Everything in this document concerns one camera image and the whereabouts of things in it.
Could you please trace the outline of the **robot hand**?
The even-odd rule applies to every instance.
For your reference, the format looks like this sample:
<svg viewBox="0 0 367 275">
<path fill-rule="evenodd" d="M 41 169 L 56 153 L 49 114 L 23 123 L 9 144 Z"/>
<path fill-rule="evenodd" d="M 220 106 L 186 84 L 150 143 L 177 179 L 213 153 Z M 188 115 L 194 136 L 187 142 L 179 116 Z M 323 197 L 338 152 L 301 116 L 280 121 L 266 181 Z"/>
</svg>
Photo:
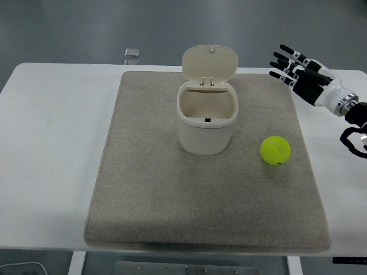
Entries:
<svg viewBox="0 0 367 275">
<path fill-rule="evenodd" d="M 342 86 L 339 76 L 319 61 L 281 44 L 287 53 L 275 52 L 275 69 L 269 75 L 280 80 L 305 102 L 315 107 L 325 107 L 331 113 L 342 116 L 342 107 L 352 92 Z"/>
</svg>

